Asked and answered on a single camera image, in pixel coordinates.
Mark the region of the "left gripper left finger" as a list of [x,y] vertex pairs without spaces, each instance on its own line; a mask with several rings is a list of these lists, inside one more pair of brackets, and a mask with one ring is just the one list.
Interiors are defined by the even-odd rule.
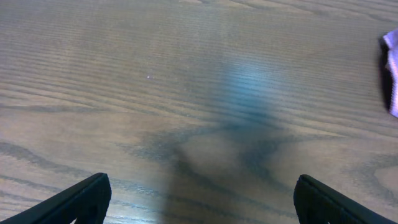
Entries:
[[110,200],[108,175],[97,173],[1,224],[102,224]]

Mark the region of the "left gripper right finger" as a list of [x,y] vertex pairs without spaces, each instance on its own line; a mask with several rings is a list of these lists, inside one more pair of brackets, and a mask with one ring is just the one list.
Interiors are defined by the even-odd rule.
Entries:
[[298,178],[294,206],[300,224],[397,224],[307,174]]

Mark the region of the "purple microfiber cloth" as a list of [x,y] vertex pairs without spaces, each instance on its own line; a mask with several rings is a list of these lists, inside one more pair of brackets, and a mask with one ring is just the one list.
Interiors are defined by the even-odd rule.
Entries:
[[382,89],[389,113],[397,117],[397,29],[380,39]]

